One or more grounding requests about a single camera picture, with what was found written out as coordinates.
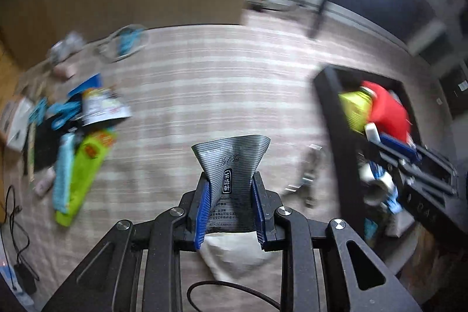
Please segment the blue white small item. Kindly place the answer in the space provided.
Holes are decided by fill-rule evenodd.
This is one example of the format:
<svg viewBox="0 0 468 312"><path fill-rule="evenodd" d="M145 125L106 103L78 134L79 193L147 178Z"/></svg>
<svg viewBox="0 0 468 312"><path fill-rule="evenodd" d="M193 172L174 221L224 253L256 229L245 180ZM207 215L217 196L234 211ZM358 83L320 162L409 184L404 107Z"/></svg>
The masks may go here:
<svg viewBox="0 0 468 312"><path fill-rule="evenodd" d="M381 166L370 161L359 169L359 177L363 184L363 200L368 207L378 207L385 204L391 214L398 214L402 208L398 202L398 188L393 183L392 176Z"/></svg>

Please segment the grey tea pouch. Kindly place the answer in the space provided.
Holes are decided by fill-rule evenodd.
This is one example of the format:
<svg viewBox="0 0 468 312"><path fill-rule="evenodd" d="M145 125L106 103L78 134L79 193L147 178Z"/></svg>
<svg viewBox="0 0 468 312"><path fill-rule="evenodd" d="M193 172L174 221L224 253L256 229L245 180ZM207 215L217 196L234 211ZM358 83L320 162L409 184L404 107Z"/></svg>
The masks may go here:
<svg viewBox="0 0 468 312"><path fill-rule="evenodd" d="M243 135L192 146L209 183L207 234L255 229L252 180L270 143L265 135Z"/></svg>

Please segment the white paper packet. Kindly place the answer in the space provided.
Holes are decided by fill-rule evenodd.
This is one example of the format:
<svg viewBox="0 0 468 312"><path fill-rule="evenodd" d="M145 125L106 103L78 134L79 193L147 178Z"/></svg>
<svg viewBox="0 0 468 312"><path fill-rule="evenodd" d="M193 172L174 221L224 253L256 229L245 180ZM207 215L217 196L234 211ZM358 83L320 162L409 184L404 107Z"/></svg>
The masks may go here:
<svg viewBox="0 0 468 312"><path fill-rule="evenodd" d="M214 279L227 282L252 273L275 257L262 250L256 232L206 235L198 252Z"/></svg>

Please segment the red pouch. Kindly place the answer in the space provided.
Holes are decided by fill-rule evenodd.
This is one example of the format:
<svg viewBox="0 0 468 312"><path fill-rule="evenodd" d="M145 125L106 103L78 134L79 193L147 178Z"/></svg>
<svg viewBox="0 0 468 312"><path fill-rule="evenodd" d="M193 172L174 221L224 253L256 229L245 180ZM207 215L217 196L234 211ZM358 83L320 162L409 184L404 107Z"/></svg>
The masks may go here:
<svg viewBox="0 0 468 312"><path fill-rule="evenodd" d="M381 85L363 81L361 86L371 91L372 105L367 121L374 123L379 132L406 143L411 131L406 109Z"/></svg>

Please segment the black storage tray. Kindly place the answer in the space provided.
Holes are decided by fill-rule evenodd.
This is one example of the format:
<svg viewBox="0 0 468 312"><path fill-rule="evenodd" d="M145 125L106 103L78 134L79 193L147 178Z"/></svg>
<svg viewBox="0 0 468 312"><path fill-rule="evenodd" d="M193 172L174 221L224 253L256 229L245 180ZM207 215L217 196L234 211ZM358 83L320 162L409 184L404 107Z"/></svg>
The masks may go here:
<svg viewBox="0 0 468 312"><path fill-rule="evenodd" d="M358 154L369 152L365 135L352 131L343 110L339 95L356 91L363 81L381 85L394 91L409 114L412 137L421 143L420 131L409 95L402 82L351 67L327 65L312 80L321 105L338 184L340 216L355 231L363 236L365 218L370 217L369 207L364 202L364 183L359 176Z"/></svg>

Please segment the yellow green mesh bag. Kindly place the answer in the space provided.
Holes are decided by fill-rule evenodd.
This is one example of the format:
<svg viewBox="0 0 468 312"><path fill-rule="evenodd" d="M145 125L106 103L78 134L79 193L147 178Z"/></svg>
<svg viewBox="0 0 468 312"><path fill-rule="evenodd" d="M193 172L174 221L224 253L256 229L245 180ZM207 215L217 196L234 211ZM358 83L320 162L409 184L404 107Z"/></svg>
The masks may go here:
<svg viewBox="0 0 468 312"><path fill-rule="evenodd" d="M339 99L350 129L363 134L372 107L370 94L362 90L340 93Z"/></svg>

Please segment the metal keyring clip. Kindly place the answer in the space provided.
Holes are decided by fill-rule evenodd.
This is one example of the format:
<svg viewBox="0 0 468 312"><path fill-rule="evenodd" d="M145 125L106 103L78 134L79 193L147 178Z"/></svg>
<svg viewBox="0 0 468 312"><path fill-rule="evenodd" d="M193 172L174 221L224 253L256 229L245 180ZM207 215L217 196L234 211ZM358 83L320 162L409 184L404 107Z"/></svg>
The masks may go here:
<svg viewBox="0 0 468 312"><path fill-rule="evenodd" d="M302 173L296 184L287 185L282 195L297 196L301 198L304 205L314 208L316 204L315 185L321 171L321 162L324 157L324 148L316 144L310 144L302 161Z"/></svg>

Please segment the lime green snack bag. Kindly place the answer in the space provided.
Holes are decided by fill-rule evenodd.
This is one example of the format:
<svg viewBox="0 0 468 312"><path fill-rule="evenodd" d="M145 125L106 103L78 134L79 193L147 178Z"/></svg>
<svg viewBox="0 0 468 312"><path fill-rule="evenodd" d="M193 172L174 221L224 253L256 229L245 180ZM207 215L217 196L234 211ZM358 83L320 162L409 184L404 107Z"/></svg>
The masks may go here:
<svg viewBox="0 0 468 312"><path fill-rule="evenodd" d="M80 143L71 173L68 209L55 215L60 226L68 227L75 219L115 140L115 132L104 129L87 135Z"/></svg>

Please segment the light blue tube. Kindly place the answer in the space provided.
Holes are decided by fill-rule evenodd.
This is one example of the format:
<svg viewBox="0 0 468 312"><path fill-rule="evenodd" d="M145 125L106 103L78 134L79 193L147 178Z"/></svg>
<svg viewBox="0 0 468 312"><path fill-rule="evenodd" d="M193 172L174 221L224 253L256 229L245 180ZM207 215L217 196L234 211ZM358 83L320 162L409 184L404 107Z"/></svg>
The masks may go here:
<svg viewBox="0 0 468 312"><path fill-rule="evenodd" d="M61 136L55 165L56 178L52 189L52 205L56 211L67 214L70 200L70 182L75 157L75 133Z"/></svg>

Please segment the white orange sachet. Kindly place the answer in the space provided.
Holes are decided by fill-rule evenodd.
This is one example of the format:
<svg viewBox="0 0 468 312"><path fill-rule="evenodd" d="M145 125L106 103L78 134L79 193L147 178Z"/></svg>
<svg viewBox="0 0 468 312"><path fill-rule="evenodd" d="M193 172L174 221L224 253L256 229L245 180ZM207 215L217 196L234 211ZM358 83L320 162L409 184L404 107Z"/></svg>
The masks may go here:
<svg viewBox="0 0 468 312"><path fill-rule="evenodd" d="M124 120L131 116L130 107L113 87L92 88L82 93L84 126Z"/></svg>

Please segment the blue card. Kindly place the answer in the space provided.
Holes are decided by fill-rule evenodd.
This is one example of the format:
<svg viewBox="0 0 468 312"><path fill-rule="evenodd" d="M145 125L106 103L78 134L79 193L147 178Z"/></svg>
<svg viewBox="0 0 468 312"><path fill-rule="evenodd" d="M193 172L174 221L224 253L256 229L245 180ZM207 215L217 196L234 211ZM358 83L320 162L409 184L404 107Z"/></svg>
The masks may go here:
<svg viewBox="0 0 468 312"><path fill-rule="evenodd" d="M93 76L89 77L87 80L73 88L71 91L68 92L68 97L71 98L76 94L83 93L85 90L88 89L95 89L103 87L101 74L97 73Z"/></svg>

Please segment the large blue clip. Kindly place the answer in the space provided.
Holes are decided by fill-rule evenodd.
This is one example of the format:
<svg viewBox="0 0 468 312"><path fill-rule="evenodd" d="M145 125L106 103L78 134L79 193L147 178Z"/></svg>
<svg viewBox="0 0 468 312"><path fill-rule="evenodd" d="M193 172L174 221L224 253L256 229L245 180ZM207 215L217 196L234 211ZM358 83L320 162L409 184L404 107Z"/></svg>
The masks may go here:
<svg viewBox="0 0 468 312"><path fill-rule="evenodd" d="M82 104L80 101L69 101L63 104L55 103L47 109L46 117L51 119L51 129L57 131L81 111Z"/></svg>

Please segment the bamboo chopsticks packet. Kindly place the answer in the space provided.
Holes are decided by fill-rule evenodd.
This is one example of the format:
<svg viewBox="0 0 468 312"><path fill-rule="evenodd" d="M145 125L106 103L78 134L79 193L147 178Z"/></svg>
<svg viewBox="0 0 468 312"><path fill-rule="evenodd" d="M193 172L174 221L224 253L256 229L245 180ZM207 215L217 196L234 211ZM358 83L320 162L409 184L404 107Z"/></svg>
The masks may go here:
<svg viewBox="0 0 468 312"><path fill-rule="evenodd" d="M35 154L35 138L36 138L36 128L37 124L31 122L29 125L28 133L28 149L27 149L27 174L29 184L31 185L34 182L34 154Z"/></svg>

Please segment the blue clothes peg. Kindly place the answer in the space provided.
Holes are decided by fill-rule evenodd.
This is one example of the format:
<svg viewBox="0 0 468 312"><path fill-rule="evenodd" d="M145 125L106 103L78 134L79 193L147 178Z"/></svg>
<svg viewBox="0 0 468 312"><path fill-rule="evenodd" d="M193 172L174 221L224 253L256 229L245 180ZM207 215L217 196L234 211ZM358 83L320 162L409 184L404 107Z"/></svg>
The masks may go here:
<svg viewBox="0 0 468 312"><path fill-rule="evenodd" d="M41 125L44 122L47 108L48 100L46 97L42 97L29 115L29 124L35 123L37 126Z"/></svg>

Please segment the pink cylinder container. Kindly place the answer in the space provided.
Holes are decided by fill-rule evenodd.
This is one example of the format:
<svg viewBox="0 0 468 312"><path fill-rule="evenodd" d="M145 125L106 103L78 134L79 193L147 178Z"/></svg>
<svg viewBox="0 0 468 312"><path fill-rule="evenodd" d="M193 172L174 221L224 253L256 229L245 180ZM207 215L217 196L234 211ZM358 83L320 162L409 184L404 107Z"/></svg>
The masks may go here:
<svg viewBox="0 0 468 312"><path fill-rule="evenodd" d="M53 67L52 73L60 81L68 81L77 74L78 70L75 64L60 63Z"/></svg>

